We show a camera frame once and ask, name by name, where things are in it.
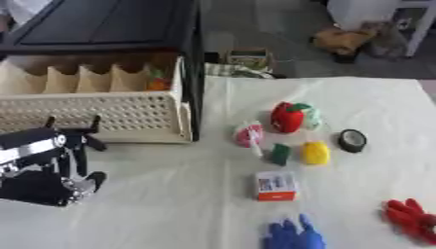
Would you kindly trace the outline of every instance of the black tape roll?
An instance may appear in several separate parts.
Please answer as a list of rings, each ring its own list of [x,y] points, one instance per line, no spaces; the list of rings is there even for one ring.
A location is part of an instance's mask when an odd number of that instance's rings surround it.
[[[338,144],[346,152],[359,153],[365,148],[368,139],[366,136],[356,129],[346,129],[341,132]]]

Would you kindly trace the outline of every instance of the yellow toy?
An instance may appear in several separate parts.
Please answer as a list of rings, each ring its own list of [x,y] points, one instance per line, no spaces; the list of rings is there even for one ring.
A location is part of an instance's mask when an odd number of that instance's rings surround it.
[[[330,161],[330,149],[324,142],[308,142],[303,145],[302,160],[306,164],[327,164]]]

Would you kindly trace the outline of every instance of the gray floor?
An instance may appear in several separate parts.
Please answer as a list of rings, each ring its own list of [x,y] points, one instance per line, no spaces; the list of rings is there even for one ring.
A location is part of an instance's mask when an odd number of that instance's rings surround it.
[[[362,54],[355,64],[332,61],[308,44],[316,31],[331,25],[326,8],[309,0],[202,0],[208,51],[263,47],[274,54],[275,72],[289,78],[360,76],[436,79],[436,36],[412,59],[388,61]]]

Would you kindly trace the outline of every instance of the beige plastic basket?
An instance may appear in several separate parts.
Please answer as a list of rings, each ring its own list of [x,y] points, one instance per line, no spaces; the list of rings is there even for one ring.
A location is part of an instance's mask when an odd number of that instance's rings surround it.
[[[116,65],[103,75],[81,66],[77,75],[49,68],[46,76],[33,76],[8,61],[0,64],[0,132],[38,127],[49,116],[57,127],[86,127],[101,117],[105,142],[187,143],[192,141],[191,112],[181,102],[180,70],[174,66],[168,91],[145,91],[144,71],[129,74]]]

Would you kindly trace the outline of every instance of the green block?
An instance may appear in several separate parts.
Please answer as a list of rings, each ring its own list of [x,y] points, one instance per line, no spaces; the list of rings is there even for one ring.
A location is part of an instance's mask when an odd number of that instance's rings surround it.
[[[284,166],[291,154],[291,148],[282,144],[275,144],[272,150],[270,160],[272,163]]]

